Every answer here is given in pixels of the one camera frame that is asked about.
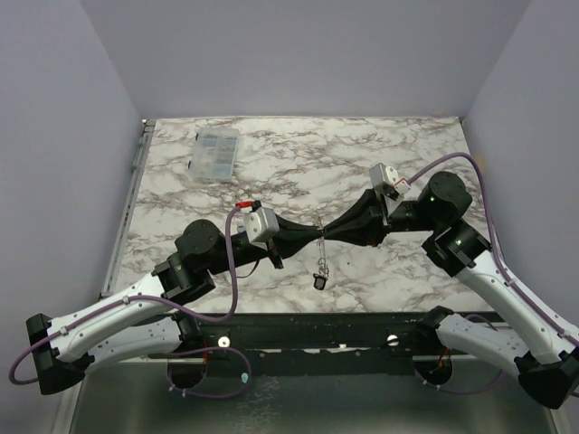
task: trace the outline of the marble table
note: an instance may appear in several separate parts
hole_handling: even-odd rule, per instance
[[[200,127],[241,131],[232,182],[199,183],[187,164]],[[138,190],[116,290],[150,272],[176,250],[174,239],[188,223],[205,218],[224,228],[233,204],[259,199],[293,222],[325,224],[346,211],[371,186],[368,169],[382,162],[413,175],[432,160],[468,148],[456,118],[178,118],[160,119]],[[473,195],[466,219],[487,235],[476,175],[464,160],[442,167],[458,173]],[[413,198],[424,177],[407,195]],[[239,218],[234,223],[241,223]],[[264,260],[240,280],[239,312],[426,311],[437,305],[486,310],[474,292],[448,278],[426,258],[427,233],[399,233],[377,248],[327,241],[330,279],[324,291],[312,287],[318,269],[316,243],[277,270]],[[251,265],[240,268],[247,274]],[[228,273],[217,288],[191,306],[225,312],[231,305]]]

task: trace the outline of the plastic container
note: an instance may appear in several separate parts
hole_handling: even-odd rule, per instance
[[[193,178],[231,181],[240,132],[235,128],[201,128],[193,145]]]

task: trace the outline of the bolt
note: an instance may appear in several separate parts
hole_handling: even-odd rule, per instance
[[[389,335],[386,339],[388,346],[398,346],[400,344],[400,339],[398,339],[397,335]]]

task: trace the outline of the purple cable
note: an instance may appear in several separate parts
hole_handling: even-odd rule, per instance
[[[485,218],[487,221],[487,227],[489,229],[490,252],[492,254],[492,258],[495,261],[495,264],[497,265],[498,270],[500,271],[500,274],[502,275],[502,277],[505,279],[506,282],[511,282],[511,283],[509,283],[510,287],[513,288],[513,290],[517,293],[517,295],[519,297],[521,297],[525,301],[525,303],[527,303],[535,311],[535,313],[537,315],[539,315],[546,323],[548,323],[550,326],[552,326],[560,336],[564,337],[567,341],[572,343],[575,347],[579,347],[579,340],[575,339],[574,337],[572,337],[570,335],[567,335],[566,331],[553,318],[551,318],[551,316],[549,316],[548,313],[546,313],[543,309],[541,309],[541,307],[537,303],[535,303],[535,301],[533,301],[533,299],[531,297],[529,297],[519,287],[519,285],[517,285],[516,282],[513,282],[513,278],[511,276],[509,276],[508,271],[505,269],[505,267],[503,267],[503,264],[500,260],[500,256],[498,255],[498,249],[496,248],[498,246],[497,234],[495,233],[495,228],[494,228],[493,223],[492,223],[492,214],[491,214],[491,210],[490,210],[490,206],[489,206],[487,187],[484,183],[484,180],[482,179],[482,172],[480,171],[479,165],[474,160],[474,158],[472,158],[472,156],[470,156],[469,154],[466,154],[464,152],[454,152],[452,154],[448,154],[447,156],[443,156],[443,157],[439,158],[438,160],[435,160],[432,163],[430,163],[429,165],[425,166],[416,175],[409,178],[407,181],[408,184],[412,185],[414,182],[416,182],[416,180],[418,180],[421,176],[423,176],[428,171],[433,169],[435,166],[437,166],[441,163],[444,163],[447,160],[450,160],[452,158],[456,158],[459,156],[469,160],[469,162],[472,164],[472,167],[474,168],[474,171],[477,173],[477,177],[479,178],[480,193],[482,195],[482,203],[483,203],[484,208],[485,208]]]
[[[497,332],[497,328],[492,325],[492,323],[485,318],[484,316],[480,316],[478,314],[470,314],[464,317],[464,319],[472,319],[472,318],[478,318],[481,319],[482,321],[484,321],[485,323],[487,323],[489,325],[490,328],[492,328],[495,332]],[[505,372],[504,371],[500,371],[497,375],[497,378],[495,378],[492,382],[490,382],[489,384],[487,384],[484,387],[481,387],[480,389],[474,390],[474,391],[456,391],[454,389],[447,389],[441,386],[438,386],[436,384],[432,384],[431,382],[427,382],[424,377],[422,377],[420,375],[420,373],[416,370],[414,370],[414,373],[416,373],[416,376],[422,381],[422,383],[426,386],[429,386],[433,389],[436,389],[439,392],[444,392],[444,393],[450,393],[452,395],[476,395],[477,393],[484,393],[484,392],[488,392],[489,390],[497,387],[499,384],[501,384],[503,382],[503,380],[505,380]]]
[[[228,392],[228,393],[222,393],[219,395],[213,395],[211,393],[203,393],[203,392],[193,392],[190,389],[179,389],[178,387],[176,387],[173,384],[173,377],[171,375],[171,370],[167,371],[167,379],[169,380],[169,384],[171,385],[171,388],[169,389],[170,391],[178,391],[181,393],[185,393],[187,395],[191,395],[191,396],[196,396],[198,398],[208,398],[210,400],[227,400],[229,398],[233,398],[234,396],[240,395],[243,392],[245,392],[247,390],[247,388],[250,386],[250,380],[252,379],[252,365],[250,364],[250,361],[248,360],[248,358],[245,356],[244,353],[242,353],[239,350],[236,350],[235,348],[231,348],[231,347],[221,347],[221,346],[209,346],[207,348],[201,348],[198,350],[191,350],[191,351],[183,351],[182,353],[172,353],[174,355],[191,355],[191,354],[201,354],[201,353],[205,353],[207,351],[231,351],[232,353],[236,353],[237,355],[239,355],[243,362],[245,363],[245,366],[247,366],[247,382],[245,382],[245,384],[240,387],[237,391],[235,392]]]
[[[167,300],[167,299],[161,298],[161,297],[154,297],[154,296],[132,296],[132,297],[128,297],[128,301],[132,302],[132,301],[146,300],[146,301],[154,301],[157,303],[162,303],[164,305],[172,307],[173,309],[177,309],[186,315],[192,316],[192,317],[197,318],[197,319],[201,319],[201,320],[209,322],[209,323],[222,323],[222,322],[230,319],[233,316],[233,314],[235,313],[235,309],[237,309],[237,301],[239,298],[239,290],[238,290],[238,286],[237,286],[237,273],[235,271],[235,260],[233,257],[232,220],[233,220],[233,216],[237,212],[239,212],[240,209],[241,208],[238,206],[234,207],[229,212],[229,214],[227,214],[227,219],[225,221],[225,250],[227,251],[227,261],[229,263],[229,272],[232,276],[232,293],[233,293],[232,306],[231,306],[231,309],[229,310],[229,312],[227,312],[227,314],[225,314],[224,316],[219,316],[219,317],[205,316],[202,314],[198,314],[197,312],[194,312],[191,309],[187,309],[186,307],[178,305],[177,303],[175,303],[173,301],[170,301],[170,300]],[[124,304],[125,304],[125,302],[123,300],[118,300],[118,301],[115,301],[113,303],[110,303],[109,305],[100,307],[99,309],[95,310],[94,312],[91,312],[90,314],[87,314],[86,316],[83,316],[82,318],[79,318],[76,321],[67,325],[66,330],[70,331],[73,328],[80,326],[81,324],[91,320],[95,316],[99,316],[99,315],[103,314],[104,312],[111,310],[112,308],[115,308],[117,306],[124,305]],[[33,351],[37,350],[38,348],[40,348],[41,346],[43,346],[45,344],[48,344],[49,342],[51,342],[52,339],[55,339],[56,337],[61,336],[61,335],[62,335],[62,331],[60,331],[60,330],[57,332],[54,332],[53,334],[48,335],[48,336],[44,337],[43,339],[41,339],[40,341],[32,344],[22,354],[20,354],[18,357],[16,357],[16,360],[14,360],[14,363],[12,363],[12,366],[10,366],[10,370],[8,372],[8,380],[12,384],[15,384],[17,386],[24,386],[26,384],[33,384],[35,382],[38,382],[38,378],[31,378],[28,380],[18,380],[15,377],[16,369],[18,368],[18,366],[20,365],[22,360],[24,360],[24,358],[26,358],[26,356],[28,354],[31,354]]]

